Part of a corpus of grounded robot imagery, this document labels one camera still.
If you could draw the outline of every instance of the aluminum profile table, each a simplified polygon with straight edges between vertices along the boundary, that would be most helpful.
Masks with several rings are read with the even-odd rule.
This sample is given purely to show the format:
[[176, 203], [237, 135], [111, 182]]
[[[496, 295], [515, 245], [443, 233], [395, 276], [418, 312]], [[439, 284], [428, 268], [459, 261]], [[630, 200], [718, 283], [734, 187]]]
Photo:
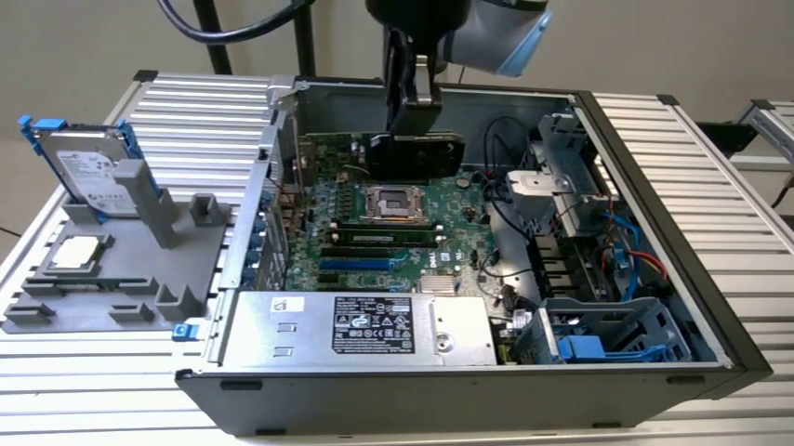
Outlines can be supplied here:
[[[132, 85], [109, 121], [124, 116], [132, 121], [152, 172], [176, 197], [203, 191], [227, 203], [243, 203], [268, 125], [267, 91], [287, 83], [160, 74], [153, 82]], [[794, 264], [782, 222], [757, 203], [757, 194], [678, 107], [655, 97], [598, 99], [771, 363], [775, 375], [765, 382], [725, 400], [688, 401], [631, 429], [236, 439], [215, 428], [173, 384], [173, 355], [184, 366], [184, 356], [199, 355], [200, 344], [183, 344], [173, 353], [164, 332], [0, 333], [4, 444], [793, 444]], [[57, 190], [0, 268], [3, 307], [59, 230], [60, 198]], [[216, 300], [208, 301], [211, 309]]]

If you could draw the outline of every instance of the sticker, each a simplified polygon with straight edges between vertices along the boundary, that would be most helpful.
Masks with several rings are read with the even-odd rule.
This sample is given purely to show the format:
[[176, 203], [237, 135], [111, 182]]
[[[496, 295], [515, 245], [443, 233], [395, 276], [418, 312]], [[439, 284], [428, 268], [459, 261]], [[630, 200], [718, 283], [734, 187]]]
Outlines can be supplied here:
[[410, 297], [336, 297], [334, 351], [342, 355], [412, 354]]
[[271, 302], [271, 313], [299, 313], [306, 306], [303, 296], [273, 297]]
[[392, 242], [395, 240], [394, 237], [388, 235], [354, 235], [352, 241], [354, 242]]
[[88, 205], [109, 216], [135, 215], [129, 193], [113, 180], [111, 158], [95, 151], [59, 151], [57, 155], [76, 192]]

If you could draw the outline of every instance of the hard drive label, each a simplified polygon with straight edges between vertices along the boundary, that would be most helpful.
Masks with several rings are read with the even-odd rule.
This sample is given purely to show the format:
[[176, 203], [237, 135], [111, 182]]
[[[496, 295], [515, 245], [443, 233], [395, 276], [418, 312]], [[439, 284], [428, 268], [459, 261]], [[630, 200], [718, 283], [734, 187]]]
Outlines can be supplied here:
[[113, 180], [113, 161], [95, 151], [59, 151], [65, 174], [91, 207], [108, 216], [135, 213], [135, 203], [124, 186]]

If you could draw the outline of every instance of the green circuit board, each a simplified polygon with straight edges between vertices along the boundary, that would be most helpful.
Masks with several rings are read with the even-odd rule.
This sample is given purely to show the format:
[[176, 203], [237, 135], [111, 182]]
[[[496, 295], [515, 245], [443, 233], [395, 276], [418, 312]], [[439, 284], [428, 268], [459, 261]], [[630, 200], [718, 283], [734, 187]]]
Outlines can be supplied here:
[[[455, 278], [456, 295], [495, 295], [499, 285], [491, 278], [478, 281], [478, 268], [472, 267], [470, 260], [472, 251], [476, 251], [479, 259], [484, 259], [494, 249], [490, 225], [487, 219], [483, 219], [483, 190], [480, 184], [471, 180], [471, 173], [462, 171], [458, 176], [432, 179], [428, 184], [398, 185], [370, 181], [366, 173], [358, 168], [358, 157], [350, 149], [351, 141], [359, 137], [350, 134], [318, 134], [303, 137], [302, 142], [314, 145], [316, 181], [307, 189], [304, 204], [298, 206], [298, 215], [289, 224], [285, 289], [372, 289], [407, 293], [419, 291], [418, 284], [423, 276], [451, 275]], [[468, 181], [467, 187], [455, 184], [460, 178]], [[404, 230], [392, 233], [398, 234], [396, 237], [403, 237], [400, 240], [430, 240], [436, 246], [390, 246], [387, 249], [394, 267], [388, 271], [320, 269], [320, 263], [328, 260], [328, 257], [323, 256], [323, 248], [336, 246], [331, 240], [332, 223], [363, 223], [366, 193], [374, 188], [403, 188], [418, 192], [420, 198], [415, 205], [422, 210], [422, 226], [432, 226], [434, 231], [422, 232], [415, 230], [415, 227], [406, 226]], [[372, 225], [371, 228], [378, 231], [382, 227]], [[328, 275], [336, 276], [338, 281], [330, 282]]]

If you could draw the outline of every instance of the black pole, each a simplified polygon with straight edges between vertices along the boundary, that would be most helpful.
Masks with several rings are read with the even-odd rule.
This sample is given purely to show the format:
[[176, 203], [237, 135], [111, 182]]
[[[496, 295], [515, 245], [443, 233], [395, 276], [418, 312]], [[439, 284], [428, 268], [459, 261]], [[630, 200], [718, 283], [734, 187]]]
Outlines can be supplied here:
[[314, 32], [311, 30], [311, 7], [295, 15], [295, 46], [298, 47], [298, 69], [302, 76], [316, 76], [314, 66]]
[[[215, 9], [215, 0], [193, 0], [193, 7], [196, 8], [201, 31], [219, 33], [220, 21], [219, 11]], [[232, 62], [228, 59], [225, 46], [207, 45], [207, 53], [209, 53], [209, 61], [212, 62], [212, 71], [215, 74], [232, 74]]]

